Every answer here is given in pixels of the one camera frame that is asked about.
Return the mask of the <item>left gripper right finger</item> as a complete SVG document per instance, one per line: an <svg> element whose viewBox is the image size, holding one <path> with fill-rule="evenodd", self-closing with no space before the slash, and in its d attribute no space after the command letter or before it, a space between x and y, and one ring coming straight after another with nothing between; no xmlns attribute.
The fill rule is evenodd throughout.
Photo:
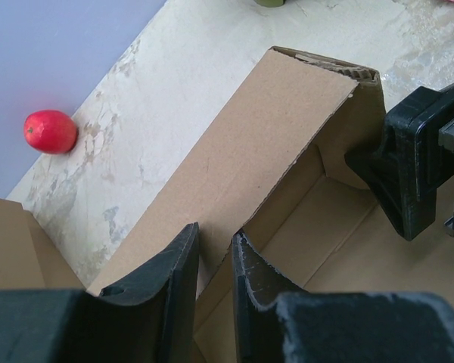
<svg viewBox="0 0 454 363"><path fill-rule="evenodd" d="M232 238L239 362L454 362L454 309L429 293L310 293Z"/></svg>

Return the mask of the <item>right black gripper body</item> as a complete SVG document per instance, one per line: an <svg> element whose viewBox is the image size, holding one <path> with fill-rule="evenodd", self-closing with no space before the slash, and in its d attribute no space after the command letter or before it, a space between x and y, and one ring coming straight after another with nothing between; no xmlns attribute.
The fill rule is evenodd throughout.
<svg viewBox="0 0 454 363"><path fill-rule="evenodd" d="M454 83L414 90L385 116L379 146L352 150L345 161L396 232L413 240L434 222L437 189L454 176ZM454 212L445 226L454 238Z"/></svg>

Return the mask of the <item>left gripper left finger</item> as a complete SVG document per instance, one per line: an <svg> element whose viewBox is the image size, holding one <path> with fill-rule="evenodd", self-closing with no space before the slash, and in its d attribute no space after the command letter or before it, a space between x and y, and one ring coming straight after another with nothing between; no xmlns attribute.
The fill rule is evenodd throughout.
<svg viewBox="0 0 454 363"><path fill-rule="evenodd" d="M199 226L104 287L0 290L0 362L188 362Z"/></svg>

